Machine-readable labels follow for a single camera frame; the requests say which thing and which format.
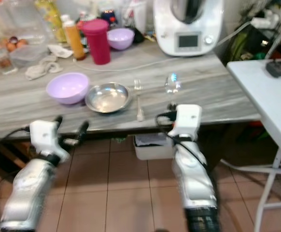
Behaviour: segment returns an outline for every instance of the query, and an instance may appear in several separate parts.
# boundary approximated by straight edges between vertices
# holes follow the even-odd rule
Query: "white cable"
[[[228,41],[229,39],[231,39],[233,36],[237,35],[239,32],[241,32],[244,28],[246,28],[248,25],[251,24],[251,21],[244,23],[243,25],[241,25],[241,27],[239,27],[236,31],[234,31],[232,34],[229,34],[228,36],[226,36],[224,39],[220,40],[217,46],[220,46],[221,44],[223,44],[225,41]]]
[[[143,64],[143,65],[132,67],[132,68],[128,68],[128,69],[119,69],[119,70],[111,70],[111,69],[101,70],[101,69],[92,69],[92,68],[84,67],[84,66],[79,65],[78,62],[76,61],[76,59],[73,59],[73,63],[77,67],[79,67],[79,68],[82,68],[82,69],[85,69],[85,70],[90,70],[90,71],[96,71],[96,72],[124,72],[124,71],[130,71],[130,70],[135,70],[135,69],[140,69],[140,68],[148,67],[148,66],[151,66],[151,65],[154,65],[154,64],[163,63],[163,62],[167,62],[167,61],[170,61],[170,60],[177,60],[177,59],[181,59],[181,58],[182,57],[175,57],[175,58],[170,58],[170,59],[164,59],[164,60],[156,61],[156,62],[149,63],[149,64]]]

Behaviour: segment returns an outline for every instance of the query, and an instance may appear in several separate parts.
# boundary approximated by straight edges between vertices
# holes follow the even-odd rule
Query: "power cord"
[[[151,66],[151,65],[154,65],[154,64],[159,64],[159,63],[167,62],[167,61],[170,61],[170,60],[177,60],[177,59],[182,59],[182,57],[164,59],[164,60],[160,60],[160,61],[156,61],[156,62],[152,62],[152,63],[148,63],[148,64],[143,64],[143,65],[128,68],[128,69],[118,69],[118,70],[112,70],[112,69],[101,70],[101,69],[93,69],[93,68],[84,67],[84,66],[79,65],[78,61],[76,59],[73,59],[73,63],[79,68],[82,68],[82,69],[85,69],[85,70],[90,70],[90,71],[96,71],[96,72],[125,72],[125,71],[131,71],[131,70],[136,70],[136,69],[140,69],[140,68],[145,68],[145,67],[148,67],[148,66]]]
[[[28,131],[28,126],[22,127],[22,128],[18,128],[18,129],[16,129],[16,130],[11,131],[11,132],[8,133],[7,135],[5,135],[2,139],[0,139],[0,144],[1,144],[4,140],[6,140],[8,137],[10,137],[12,134],[15,134],[15,133],[17,133],[17,132],[19,132],[19,131]]]
[[[163,128],[163,126],[159,123],[159,118],[160,117],[167,117],[169,118],[171,121],[175,121],[176,120],[176,111],[171,111],[171,112],[167,112],[167,113],[162,113],[159,114],[157,116],[155,116],[155,124],[156,126],[160,129],[160,131],[162,133],[164,133],[168,138],[172,139],[174,141],[175,144],[180,145],[181,147],[183,147],[184,149],[186,149],[192,156],[195,157],[195,159],[197,159],[197,161],[203,166],[203,168],[207,171],[207,165],[204,164],[196,154],[194,154],[186,145],[184,145],[183,143],[181,143],[181,141],[179,141],[177,138],[170,136]]]
[[[231,39],[233,36],[237,35],[239,32],[241,32],[243,29],[245,29],[247,26],[249,26],[251,24],[251,21],[246,22],[244,24],[242,24],[236,31],[234,31],[233,33],[229,34],[228,36],[226,36],[224,39],[220,40],[217,46],[220,46],[221,44],[223,44],[224,42],[228,41],[229,39]]]

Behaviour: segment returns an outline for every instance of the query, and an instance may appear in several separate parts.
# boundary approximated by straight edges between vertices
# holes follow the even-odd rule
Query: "lavender bowl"
[[[131,46],[134,31],[128,28],[118,28],[107,32],[108,44],[117,50],[125,50]]]
[[[51,80],[46,92],[62,104],[75,104],[84,99],[89,88],[89,78],[79,72],[65,73]]]

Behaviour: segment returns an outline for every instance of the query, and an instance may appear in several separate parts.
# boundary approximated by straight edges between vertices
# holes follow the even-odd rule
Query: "metal bowl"
[[[85,98],[89,109],[99,113],[112,113],[124,109],[130,100],[129,89],[113,82],[94,86]]]

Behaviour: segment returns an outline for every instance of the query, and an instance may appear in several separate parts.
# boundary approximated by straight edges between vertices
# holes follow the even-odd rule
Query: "white folding table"
[[[281,77],[274,78],[266,71],[265,65],[268,62],[269,60],[237,61],[227,65],[231,74],[259,111],[265,129],[279,146],[274,162],[269,168],[266,166],[236,167],[222,161],[240,171],[269,173],[257,209],[254,232],[260,231],[264,209],[281,207],[281,202],[267,203],[276,174],[281,174],[281,168],[279,168],[281,163]]]

